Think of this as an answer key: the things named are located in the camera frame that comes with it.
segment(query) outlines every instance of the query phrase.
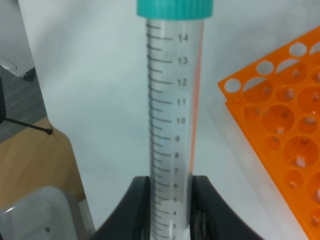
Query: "wooden floor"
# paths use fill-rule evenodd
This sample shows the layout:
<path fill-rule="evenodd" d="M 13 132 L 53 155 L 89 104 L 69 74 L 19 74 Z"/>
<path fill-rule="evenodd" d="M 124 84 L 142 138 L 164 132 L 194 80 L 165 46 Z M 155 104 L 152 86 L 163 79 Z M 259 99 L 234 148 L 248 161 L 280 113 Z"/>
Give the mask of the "wooden floor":
<path fill-rule="evenodd" d="M 48 118 L 35 125 L 51 127 Z M 26 128 L 0 143 L 0 209 L 43 186 L 55 186 L 78 201 L 85 192 L 68 138 Z"/>

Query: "gray carpet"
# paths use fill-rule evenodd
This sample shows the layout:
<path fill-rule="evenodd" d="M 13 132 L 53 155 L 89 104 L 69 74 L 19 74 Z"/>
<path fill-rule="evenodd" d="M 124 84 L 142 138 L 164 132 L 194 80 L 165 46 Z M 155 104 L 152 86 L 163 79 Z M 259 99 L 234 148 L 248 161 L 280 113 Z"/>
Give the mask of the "gray carpet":
<path fill-rule="evenodd" d="M 0 66 L 7 118 L 33 124 L 47 116 L 38 79 L 28 82 Z M 25 127 L 4 121 L 0 124 L 0 143 Z"/>

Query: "transparent tube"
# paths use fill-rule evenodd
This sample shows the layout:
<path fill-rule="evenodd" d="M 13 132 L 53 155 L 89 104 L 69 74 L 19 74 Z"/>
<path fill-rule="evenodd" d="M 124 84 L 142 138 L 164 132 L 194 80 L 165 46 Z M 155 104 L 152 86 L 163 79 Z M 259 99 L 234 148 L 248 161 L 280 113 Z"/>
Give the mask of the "transparent tube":
<path fill-rule="evenodd" d="M 150 239 L 190 239 L 203 21 L 147 20 Z"/>

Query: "orange stripe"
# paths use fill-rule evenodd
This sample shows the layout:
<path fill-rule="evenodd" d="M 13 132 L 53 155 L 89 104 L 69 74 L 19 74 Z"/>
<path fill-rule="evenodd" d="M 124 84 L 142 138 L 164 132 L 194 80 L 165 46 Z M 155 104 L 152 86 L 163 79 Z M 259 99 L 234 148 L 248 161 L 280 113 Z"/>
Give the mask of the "orange stripe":
<path fill-rule="evenodd" d="M 195 70 L 195 86 L 193 89 L 192 97 L 192 143 L 191 143 L 191 163 L 190 163 L 190 173 L 194 171 L 195 162 L 195 146 L 196 146 L 196 133 L 197 133 L 197 116 L 198 116 L 198 104 L 199 104 L 199 91 L 200 91 L 200 77 L 201 77 L 201 57 L 202 57 L 202 45 L 204 36 L 204 24 L 202 23 L 200 30 L 200 43 L 198 52 L 198 63 Z"/>

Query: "tube cap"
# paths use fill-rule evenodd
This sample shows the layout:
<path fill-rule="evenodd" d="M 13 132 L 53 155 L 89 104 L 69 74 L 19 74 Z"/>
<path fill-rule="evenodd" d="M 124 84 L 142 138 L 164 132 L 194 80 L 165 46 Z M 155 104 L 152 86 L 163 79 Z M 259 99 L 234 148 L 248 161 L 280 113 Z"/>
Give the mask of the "tube cap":
<path fill-rule="evenodd" d="M 196 20 L 212 12 L 213 0 L 137 0 L 137 14 L 147 19 Z"/>

